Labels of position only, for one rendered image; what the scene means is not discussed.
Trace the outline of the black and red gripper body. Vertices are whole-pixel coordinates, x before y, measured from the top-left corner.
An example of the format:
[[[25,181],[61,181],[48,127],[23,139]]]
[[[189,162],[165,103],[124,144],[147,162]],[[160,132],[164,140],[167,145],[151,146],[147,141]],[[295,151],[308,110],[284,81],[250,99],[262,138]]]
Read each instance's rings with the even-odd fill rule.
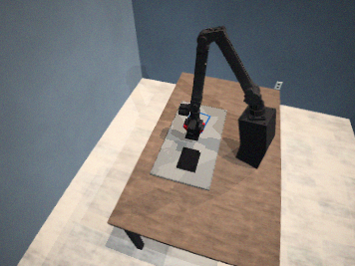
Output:
[[[200,120],[200,121],[199,121],[199,126],[198,126],[198,128],[195,127],[195,129],[196,129],[196,130],[203,131],[204,125],[203,125],[202,123],[203,123],[203,120]],[[188,126],[188,118],[185,119],[184,124],[185,124],[186,126]]]

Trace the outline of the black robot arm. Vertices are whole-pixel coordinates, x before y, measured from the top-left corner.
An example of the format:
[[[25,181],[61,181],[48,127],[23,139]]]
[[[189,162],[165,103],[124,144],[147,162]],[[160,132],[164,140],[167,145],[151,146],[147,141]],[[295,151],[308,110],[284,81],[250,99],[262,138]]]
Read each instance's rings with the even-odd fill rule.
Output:
[[[245,93],[245,99],[243,101],[249,105],[249,120],[266,120],[265,104],[262,100],[262,95],[260,95],[259,85],[254,84],[253,87],[252,78],[248,75],[238,54],[236,53],[232,43],[230,42],[227,33],[225,32],[226,29],[224,26],[207,28],[201,30],[196,39],[196,58],[190,104],[180,104],[178,108],[178,114],[181,116],[188,117],[190,113],[187,126],[188,133],[193,134],[195,127],[198,128],[199,126],[199,108],[202,101],[208,48],[209,44],[212,42],[216,43],[216,45],[219,47],[219,49],[225,56],[227,62],[229,63],[231,69],[237,77],[242,90]]]

